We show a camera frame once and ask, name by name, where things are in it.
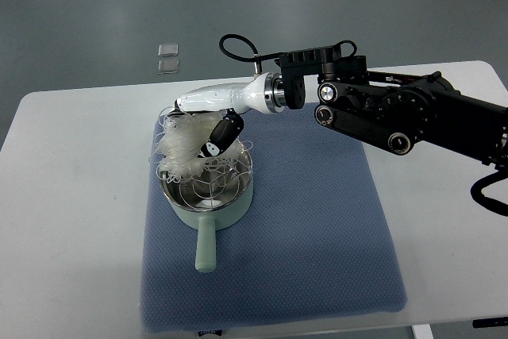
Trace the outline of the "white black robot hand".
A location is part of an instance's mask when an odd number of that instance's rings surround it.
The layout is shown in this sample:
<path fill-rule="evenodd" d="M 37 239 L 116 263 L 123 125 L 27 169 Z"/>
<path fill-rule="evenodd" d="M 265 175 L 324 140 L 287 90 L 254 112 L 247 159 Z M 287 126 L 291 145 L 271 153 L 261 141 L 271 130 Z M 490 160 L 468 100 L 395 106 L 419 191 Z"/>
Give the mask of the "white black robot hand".
<path fill-rule="evenodd" d="M 209 158 L 224 153 L 239 137 L 244 128 L 242 114 L 249 110 L 277 114 L 286 105 L 280 76 L 266 73 L 249 83 L 223 83 L 190 91 L 176 99 L 171 113 L 181 116 L 225 112 L 198 152 L 199 158 Z"/>

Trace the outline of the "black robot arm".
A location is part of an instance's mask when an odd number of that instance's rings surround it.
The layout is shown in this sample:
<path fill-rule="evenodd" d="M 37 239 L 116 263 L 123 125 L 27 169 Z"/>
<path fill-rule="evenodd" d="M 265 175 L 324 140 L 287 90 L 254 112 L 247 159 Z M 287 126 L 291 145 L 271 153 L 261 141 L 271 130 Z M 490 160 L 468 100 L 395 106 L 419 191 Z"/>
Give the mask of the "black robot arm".
<path fill-rule="evenodd" d="M 277 102 L 293 110 L 303 108 L 304 78 L 316 75 L 319 103 L 314 117 L 319 125 L 399 156 L 426 141 L 492 164 L 495 173 L 477 180 L 471 197 L 506 216 L 507 205 L 487 197 L 483 189 L 507 178 L 507 109 L 461 94 L 439 71 L 370 71 L 365 56 L 343 56 L 341 46 L 277 54 Z"/>

